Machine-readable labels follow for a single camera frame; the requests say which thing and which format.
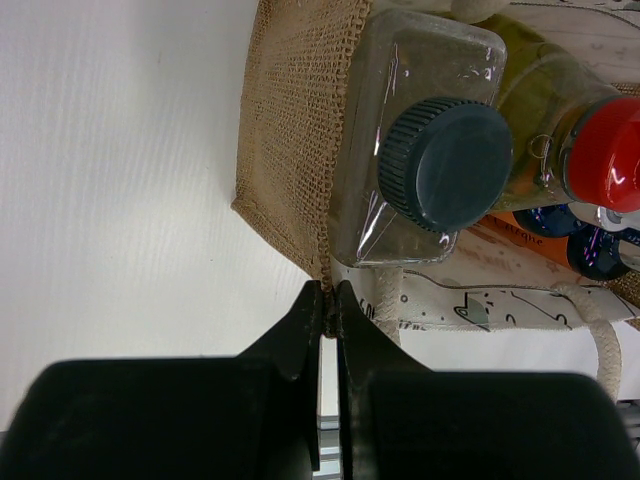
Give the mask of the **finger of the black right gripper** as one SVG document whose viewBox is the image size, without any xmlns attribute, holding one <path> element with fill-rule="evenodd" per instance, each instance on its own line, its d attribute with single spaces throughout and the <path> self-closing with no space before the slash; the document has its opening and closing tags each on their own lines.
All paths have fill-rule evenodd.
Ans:
<svg viewBox="0 0 640 480">
<path fill-rule="evenodd" d="M 337 288 L 342 470 L 347 479 L 635 479 L 623 421 L 591 378 L 435 372 Z"/>
</svg>

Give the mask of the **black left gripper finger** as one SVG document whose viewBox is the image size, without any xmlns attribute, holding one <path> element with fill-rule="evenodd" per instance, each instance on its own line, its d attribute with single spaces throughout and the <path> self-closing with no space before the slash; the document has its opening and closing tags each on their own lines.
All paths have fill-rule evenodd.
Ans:
<svg viewBox="0 0 640 480">
<path fill-rule="evenodd" d="M 234 357 L 92 359 L 44 369 L 1 444 L 5 479 L 309 479 L 320 285 Z"/>
</svg>

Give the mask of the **orange spray bottle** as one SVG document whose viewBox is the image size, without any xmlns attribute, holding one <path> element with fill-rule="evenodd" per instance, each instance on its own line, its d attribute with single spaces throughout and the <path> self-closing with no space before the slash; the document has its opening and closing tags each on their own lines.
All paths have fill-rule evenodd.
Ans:
<svg viewBox="0 0 640 480">
<path fill-rule="evenodd" d="M 611 281 L 639 270 L 639 231 L 608 232 L 585 226 L 567 240 L 569 266 L 595 281 Z"/>
<path fill-rule="evenodd" d="M 570 268 L 569 237 L 588 226 L 567 205 L 494 213 L 482 218 L 479 224 L 516 246 L 566 268 Z"/>
</svg>

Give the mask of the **clear bottle dark cap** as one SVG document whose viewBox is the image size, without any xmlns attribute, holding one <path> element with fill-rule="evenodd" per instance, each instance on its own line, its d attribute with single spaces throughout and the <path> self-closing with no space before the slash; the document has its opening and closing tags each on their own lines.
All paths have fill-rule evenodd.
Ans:
<svg viewBox="0 0 640 480">
<path fill-rule="evenodd" d="M 443 16 L 388 9 L 367 21 L 329 207 L 336 260 L 442 261 L 494 206 L 513 165 L 494 107 L 506 60 L 498 35 Z"/>
</svg>

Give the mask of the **yellow bottle red cap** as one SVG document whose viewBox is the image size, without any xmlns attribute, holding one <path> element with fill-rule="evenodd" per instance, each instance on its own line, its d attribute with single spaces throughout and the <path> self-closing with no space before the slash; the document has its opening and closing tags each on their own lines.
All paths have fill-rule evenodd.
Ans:
<svg viewBox="0 0 640 480">
<path fill-rule="evenodd" d="M 480 27 L 507 47 L 496 107 L 513 135 L 500 212 L 582 202 L 639 208 L 639 100 L 523 23 L 496 14 Z"/>
</svg>

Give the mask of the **canvas jute tote bag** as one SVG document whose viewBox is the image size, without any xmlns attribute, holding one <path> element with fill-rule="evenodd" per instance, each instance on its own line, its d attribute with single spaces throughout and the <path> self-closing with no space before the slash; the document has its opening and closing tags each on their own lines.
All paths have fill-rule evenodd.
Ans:
<svg viewBox="0 0 640 480">
<path fill-rule="evenodd" d="M 350 67 L 367 21 L 388 9 L 479 28 L 501 14 L 542 35 L 531 6 L 510 1 L 260 2 L 241 99 L 234 210 L 325 290 L 349 279 L 366 314 L 394 341 L 430 330 L 444 340 L 457 331 L 479 339 L 507 329 L 587 329 L 597 379 L 618 397 L 624 354 L 615 324 L 639 316 L 636 271 L 590 280 L 481 226 L 500 213 L 494 206 L 460 231 L 439 262 L 350 267 L 333 257 L 329 207 Z"/>
</svg>

